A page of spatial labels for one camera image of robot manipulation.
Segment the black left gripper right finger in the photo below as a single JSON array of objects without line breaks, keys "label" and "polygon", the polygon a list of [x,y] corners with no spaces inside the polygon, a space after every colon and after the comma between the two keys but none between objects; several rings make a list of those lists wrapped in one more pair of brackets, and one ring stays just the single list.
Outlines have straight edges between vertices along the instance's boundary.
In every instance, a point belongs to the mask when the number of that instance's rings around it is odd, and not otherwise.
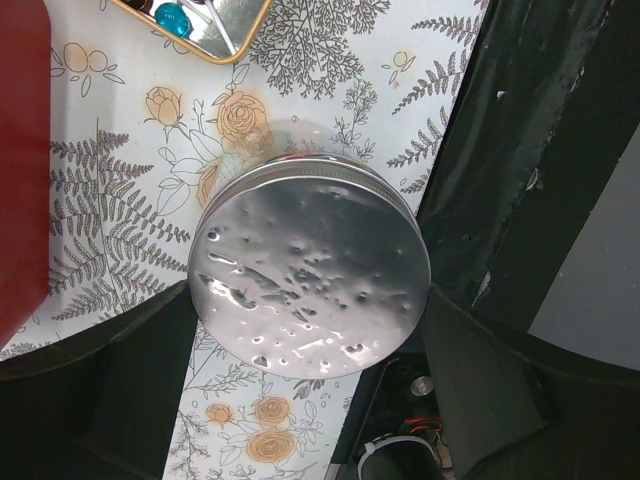
[{"label": "black left gripper right finger", "polygon": [[478,315],[438,287],[422,334],[456,478],[638,478],[638,371]]}]

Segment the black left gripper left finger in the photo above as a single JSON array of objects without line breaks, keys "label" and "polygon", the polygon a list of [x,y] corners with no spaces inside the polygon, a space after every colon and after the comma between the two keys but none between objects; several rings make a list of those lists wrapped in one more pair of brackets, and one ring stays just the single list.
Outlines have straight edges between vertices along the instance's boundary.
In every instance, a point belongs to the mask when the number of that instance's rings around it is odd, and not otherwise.
[{"label": "black left gripper left finger", "polygon": [[181,281],[3,361],[2,478],[161,478],[197,321]]}]

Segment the red tin of swirl lollipops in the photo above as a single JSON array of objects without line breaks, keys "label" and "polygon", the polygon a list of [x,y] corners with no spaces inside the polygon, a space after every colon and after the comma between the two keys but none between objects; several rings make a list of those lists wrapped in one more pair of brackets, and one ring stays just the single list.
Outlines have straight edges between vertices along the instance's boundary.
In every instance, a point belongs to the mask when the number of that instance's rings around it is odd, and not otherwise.
[{"label": "red tin of swirl lollipops", "polygon": [[42,1],[1,3],[1,344],[48,289],[51,25]]}]

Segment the gold tin of ball lollipops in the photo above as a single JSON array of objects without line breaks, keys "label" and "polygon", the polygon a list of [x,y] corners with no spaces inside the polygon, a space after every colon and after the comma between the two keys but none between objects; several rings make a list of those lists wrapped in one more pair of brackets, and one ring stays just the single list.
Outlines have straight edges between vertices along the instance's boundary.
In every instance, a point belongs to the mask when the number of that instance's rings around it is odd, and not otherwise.
[{"label": "gold tin of ball lollipops", "polygon": [[184,50],[216,65],[239,61],[270,1],[116,1],[116,6]]}]

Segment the clear glass jar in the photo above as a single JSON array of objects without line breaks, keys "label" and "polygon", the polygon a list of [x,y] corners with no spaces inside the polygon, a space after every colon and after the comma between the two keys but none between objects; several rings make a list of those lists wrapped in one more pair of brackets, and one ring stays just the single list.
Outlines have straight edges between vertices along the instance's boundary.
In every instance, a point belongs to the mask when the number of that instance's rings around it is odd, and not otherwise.
[{"label": "clear glass jar", "polygon": [[373,159],[375,144],[358,145],[341,127],[327,128],[306,121],[256,123],[236,133],[220,134],[226,151],[246,166],[265,163],[276,157],[345,157],[347,162],[367,164]]}]

